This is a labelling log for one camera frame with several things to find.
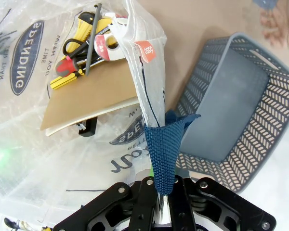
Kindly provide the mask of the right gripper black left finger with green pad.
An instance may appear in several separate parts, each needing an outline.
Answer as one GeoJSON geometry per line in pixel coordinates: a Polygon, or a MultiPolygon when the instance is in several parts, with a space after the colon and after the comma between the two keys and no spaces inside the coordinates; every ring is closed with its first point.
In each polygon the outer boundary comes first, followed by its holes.
{"type": "Polygon", "coordinates": [[[132,186],[115,183],[98,197],[65,218],[54,231],[113,231],[129,221],[129,231],[150,231],[158,193],[154,178],[135,181],[132,186]]]}

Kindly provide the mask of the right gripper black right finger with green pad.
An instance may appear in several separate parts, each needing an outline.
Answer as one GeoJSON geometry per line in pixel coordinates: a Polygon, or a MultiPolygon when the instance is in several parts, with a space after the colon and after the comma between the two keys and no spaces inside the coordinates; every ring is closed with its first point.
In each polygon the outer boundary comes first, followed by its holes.
{"type": "Polygon", "coordinates": [[[211,178],[194,182],[177,175],[176,179],[174,185],[183,184],[187,203],[193,212],[223,231],[273,231],[276,228],[274,216],[211,178]]]}

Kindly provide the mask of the person's hand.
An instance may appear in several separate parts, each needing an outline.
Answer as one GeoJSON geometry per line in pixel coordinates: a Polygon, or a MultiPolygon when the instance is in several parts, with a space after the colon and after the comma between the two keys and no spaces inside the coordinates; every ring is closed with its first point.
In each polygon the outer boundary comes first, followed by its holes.
{"type": "Polygon", "coordinates": [[[279,0],[273,9],[262,10],[260,22],[272,47],[289,49],[289,0],[279,0]]]}

